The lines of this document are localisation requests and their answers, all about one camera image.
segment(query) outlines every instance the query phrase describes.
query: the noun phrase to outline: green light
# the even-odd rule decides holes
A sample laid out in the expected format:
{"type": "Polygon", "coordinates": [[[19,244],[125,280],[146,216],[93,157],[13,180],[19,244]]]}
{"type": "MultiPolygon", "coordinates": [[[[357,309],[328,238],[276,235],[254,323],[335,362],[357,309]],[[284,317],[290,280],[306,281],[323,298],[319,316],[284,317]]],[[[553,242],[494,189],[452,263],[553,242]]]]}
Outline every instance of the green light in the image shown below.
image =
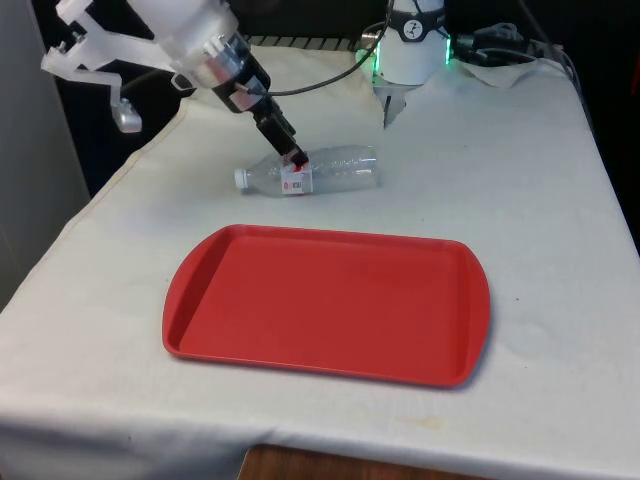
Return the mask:
{"type": "Polygon", "coordinates": [[[445,65],[449,65],[451,63],[451,56],[453,52],[451,51],[451,36],[447,37],[447,53],[445,56],[445,65]]]}
{"type": "Polygon", "coordinates": [[[373,75],[376,76],[378,75],[378,72],[380,72],[380,42],[378,42],[376,50],[373,54],[375,55],[375,58],[373,60],[373,75]]]}

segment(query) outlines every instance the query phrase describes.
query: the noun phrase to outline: white bracket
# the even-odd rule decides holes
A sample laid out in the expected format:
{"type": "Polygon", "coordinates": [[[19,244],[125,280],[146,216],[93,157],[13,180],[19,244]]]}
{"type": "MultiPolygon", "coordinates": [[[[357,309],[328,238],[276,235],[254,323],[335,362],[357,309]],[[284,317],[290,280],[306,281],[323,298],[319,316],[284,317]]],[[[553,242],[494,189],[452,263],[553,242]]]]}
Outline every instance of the white bracket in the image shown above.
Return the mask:
{"type": "Polygon", "coordinates": [[[122,60],[173,72],[171,59],[153,41],[105,31],[86,13],[91,3],[92,0],[62,0],[58,3],[58,16],[67,25],[78,22],[86,34],[76,35],[76,44],[68,52],[64,44],[49,49],[41,67],[72,82],[110,86],[109,103],[118,128],[125,133],[139,132],[142,129],[140,116],[127,99],[120,98],[122,77],[96,70],[114,60],[122,60]]]}

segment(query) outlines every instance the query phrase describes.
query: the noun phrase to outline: black background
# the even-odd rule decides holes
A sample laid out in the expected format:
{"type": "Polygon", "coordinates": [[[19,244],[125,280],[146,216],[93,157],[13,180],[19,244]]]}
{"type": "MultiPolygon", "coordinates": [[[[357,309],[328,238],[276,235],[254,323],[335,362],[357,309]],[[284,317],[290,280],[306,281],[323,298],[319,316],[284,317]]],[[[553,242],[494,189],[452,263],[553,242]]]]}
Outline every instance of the black background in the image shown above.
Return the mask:
{"type": "MultiPolygon", "coordinates": [[[[251,35],[357,38],[362,29],[384,17],[386,0],[235,0],[232,6],[243,33],[251,35]],[[256,13],[256,7],[262,8],[256,13]]],[[[71,40],[55,15],[55,1],[34,0],[47,46],[71,40]]],[[[640,109],[631,95],[640,53],[638,0],[528,0],[551,39],[563,44],[580,74],[592,114],[596,141],[627,221],[640,245],[640,109]]],[[[501,21],[533,35],[516,0],[447,0],[447,28],[469,33],[501,21]]],[[[124,0],[96,0],[90,10],[103,27],[145,38],[151,34],[124,0]]],[[[116,64],[108,69],[125,82],[142,67],[116,64]]],[[[154,78],[130,97],[145,121],[144,131],[124,136],[110,119],[107,89],[58,81],[87,184],[95,193],[129,154],[147,143],[175,114],[180,101],[168,76],[154,78]]]]}

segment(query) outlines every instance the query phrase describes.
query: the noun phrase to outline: wooden floor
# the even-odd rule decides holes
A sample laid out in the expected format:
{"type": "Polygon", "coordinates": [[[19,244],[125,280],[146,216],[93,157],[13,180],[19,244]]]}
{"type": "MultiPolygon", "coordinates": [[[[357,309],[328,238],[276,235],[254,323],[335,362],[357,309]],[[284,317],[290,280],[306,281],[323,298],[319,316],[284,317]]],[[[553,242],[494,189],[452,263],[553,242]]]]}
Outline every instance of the wooden floor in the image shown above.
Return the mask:
{"type": "Polygon", "coordinates": [[[369,462],[287,448],[258,446],[247,453],[238,480],[481,480],[453,473],[369,462]]]}

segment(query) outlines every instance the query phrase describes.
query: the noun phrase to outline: bottle label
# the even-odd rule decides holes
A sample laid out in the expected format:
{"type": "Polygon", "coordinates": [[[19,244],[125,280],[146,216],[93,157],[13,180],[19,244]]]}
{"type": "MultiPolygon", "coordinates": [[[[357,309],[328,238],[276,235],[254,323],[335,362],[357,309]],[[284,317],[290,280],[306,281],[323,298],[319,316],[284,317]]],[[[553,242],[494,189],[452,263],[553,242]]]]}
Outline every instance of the bottle label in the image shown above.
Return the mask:
{"type": "Polygon", "coordinates": [[[305,195],[313,193],[313,176],[309,163],[296,167],[293,163],[280,169],[283,195],[305,195]]]}

